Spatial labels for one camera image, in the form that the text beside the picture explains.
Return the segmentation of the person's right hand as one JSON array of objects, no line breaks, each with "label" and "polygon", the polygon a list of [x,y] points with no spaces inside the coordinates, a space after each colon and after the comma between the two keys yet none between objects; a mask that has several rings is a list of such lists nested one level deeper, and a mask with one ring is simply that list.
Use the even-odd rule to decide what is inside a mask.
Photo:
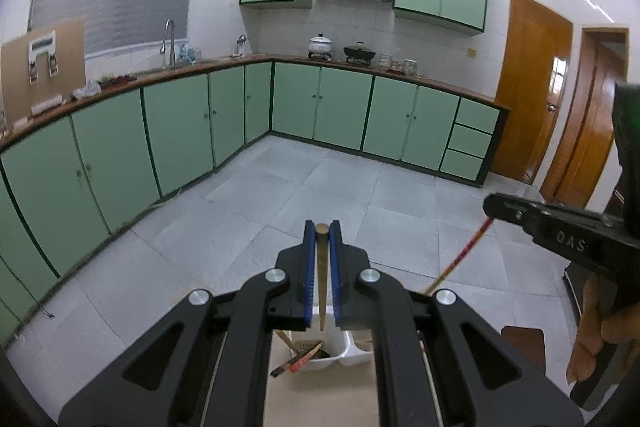
[{"label": "person's right hand", "polygon": [[586,381],[596,369],[596,356],[605,343],[628,343],[628,353],[623,358],[618,380],[622,381],[639,355],[640,312],[639,305],[620,310],[608,317],[599,311],[599,277],[590,274],[582,291],[582,317],[573,343],[570,361],[566,368],[566,381]]}]

